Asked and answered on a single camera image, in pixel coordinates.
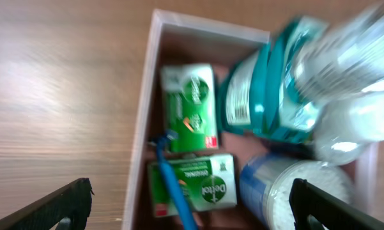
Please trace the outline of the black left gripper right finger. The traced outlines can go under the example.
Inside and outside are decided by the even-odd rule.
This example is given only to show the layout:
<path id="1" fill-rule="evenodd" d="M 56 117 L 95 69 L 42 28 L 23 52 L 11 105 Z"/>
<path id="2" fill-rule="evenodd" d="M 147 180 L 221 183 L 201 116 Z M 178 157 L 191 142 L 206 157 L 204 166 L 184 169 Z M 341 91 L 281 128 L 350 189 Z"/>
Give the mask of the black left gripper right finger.
<path id="1" fill-rule="evenodd" d="M 384 222 L 296 178 L 289 195 L 296 230 L 384 230 Z"/>

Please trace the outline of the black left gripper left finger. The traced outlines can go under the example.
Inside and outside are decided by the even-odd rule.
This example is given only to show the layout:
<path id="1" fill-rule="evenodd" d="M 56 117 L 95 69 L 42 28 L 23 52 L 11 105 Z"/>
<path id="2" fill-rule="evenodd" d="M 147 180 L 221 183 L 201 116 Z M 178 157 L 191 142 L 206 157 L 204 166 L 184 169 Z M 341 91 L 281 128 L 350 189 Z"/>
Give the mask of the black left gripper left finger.
<path id="1" fill-rule="evenodd" d="M 93 194 L 89 178 L 78 178 L 0 219 L 0 230 L 85 229 Z"/>

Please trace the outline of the green soap box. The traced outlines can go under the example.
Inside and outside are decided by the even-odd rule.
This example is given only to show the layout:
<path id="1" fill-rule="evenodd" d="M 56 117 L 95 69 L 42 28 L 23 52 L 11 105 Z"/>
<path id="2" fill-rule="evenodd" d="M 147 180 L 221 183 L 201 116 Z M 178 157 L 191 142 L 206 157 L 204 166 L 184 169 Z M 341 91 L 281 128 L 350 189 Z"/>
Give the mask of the green soap box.
<path id="1" fill-rule="evenodd" d="M 160 69 L 166 127 L 177 136 L 173 153 L 217 149 L 219 146 L 215 78 L 208 63 L 169 65 Z"/>
<path id="2" fill-rule="evenodd" d="M 237 205 L 234 158 L 231 154 L 170 160 L 169 163 L 192 211 L 232 208 Z M 148 178 L 153 215 L 177 215 L 178 211 L 156 162 L 149 164 Z"/>

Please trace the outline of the blue disposable razor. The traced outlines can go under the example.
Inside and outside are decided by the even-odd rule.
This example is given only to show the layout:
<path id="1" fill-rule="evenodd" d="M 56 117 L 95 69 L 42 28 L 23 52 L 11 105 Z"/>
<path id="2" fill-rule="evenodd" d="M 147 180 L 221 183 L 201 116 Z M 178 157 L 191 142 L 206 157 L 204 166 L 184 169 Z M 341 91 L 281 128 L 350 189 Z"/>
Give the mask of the blue disposable razor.
<path id="1" fill-rule="evenodd" d="M 175 140 L 177 137 L 178 134 L 175 131 L 167 130 L 163 135 L 152 139 L 150 143 L 153 143 L 156 146 L 155 154 L 157 157 L 159 171 L 163 177 L 165 187 L 178 211 L 183 228 L 185 230 L 198 230 L 197 223 L 194 219 L 187 199 L 183 195 L 183 191 L 178 183 L 173 167 L 164 156 L 166 144 Z"/>

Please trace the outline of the teal mouthwash bottle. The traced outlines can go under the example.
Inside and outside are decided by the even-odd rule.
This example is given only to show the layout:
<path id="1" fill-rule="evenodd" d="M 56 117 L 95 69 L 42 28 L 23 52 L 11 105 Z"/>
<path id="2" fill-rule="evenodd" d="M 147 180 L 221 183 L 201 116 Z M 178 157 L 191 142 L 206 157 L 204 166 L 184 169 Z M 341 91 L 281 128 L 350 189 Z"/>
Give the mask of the teal mouthwash bottle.
<path id="1" fill-rule="evenodd" d="M 323 20 L 296 17 L 235 64 L 217 95 L 219 130 L 290 144 L 309 143 L 321 109 L 300 97 L 290 71 L 296 53 L 327 28 Z"/>

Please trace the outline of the white pink-lined box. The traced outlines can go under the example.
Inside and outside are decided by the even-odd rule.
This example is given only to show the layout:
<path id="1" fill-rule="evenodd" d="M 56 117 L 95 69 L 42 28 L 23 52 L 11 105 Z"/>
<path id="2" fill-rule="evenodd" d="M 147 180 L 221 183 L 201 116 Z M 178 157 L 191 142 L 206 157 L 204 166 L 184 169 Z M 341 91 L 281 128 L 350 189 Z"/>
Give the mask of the white pink-lined box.
<path id="1" fill-rule="evenodd" d="M 215 64 L 219 78 L 225 77 L 226 67 L 254 52 L 269 41 L 269 31 L 226 22 L 185 15 L 173 11 L 153 11 L 146 60 L 144 64 L 139 106 L 135 123 L 134 143 L 127 182 L 127 194 L 121 229 L 183 229 L 177 217 L 154 218 L 146 175 L 146 161 L 154 158 L 147 147 L 150 136 L 163 130 L 162 102 L 158 70 L 161 64 L 204 62 Z M 224 134 L 229 143 L 220 149 L 204 151 L 232 153 L 240 161 L 251 150 L 263 154 L 266 150 L 259 139 Z M 372 213 L 375 197 L 378 143 L 369 148 L 356 161 L 343 169 L 354 179 L 356 207 Z M 199 213 L 203 229 L 266 229 L 242 204 L 235 208 Z"/>

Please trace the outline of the clear spray bottle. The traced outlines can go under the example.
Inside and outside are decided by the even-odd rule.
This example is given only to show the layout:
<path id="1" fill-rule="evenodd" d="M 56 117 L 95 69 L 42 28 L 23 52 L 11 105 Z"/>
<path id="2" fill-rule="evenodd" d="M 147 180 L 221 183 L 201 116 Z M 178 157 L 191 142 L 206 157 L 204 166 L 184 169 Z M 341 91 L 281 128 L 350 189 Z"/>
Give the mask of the clear spray bottle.
<path id="1" fill-rule="evenodd" d="M 384 141 L 384 4 L 306 43 L 291 74 L 300 97 L 322 107 L 313 131 L 316 160 L 348 164 Z"/>

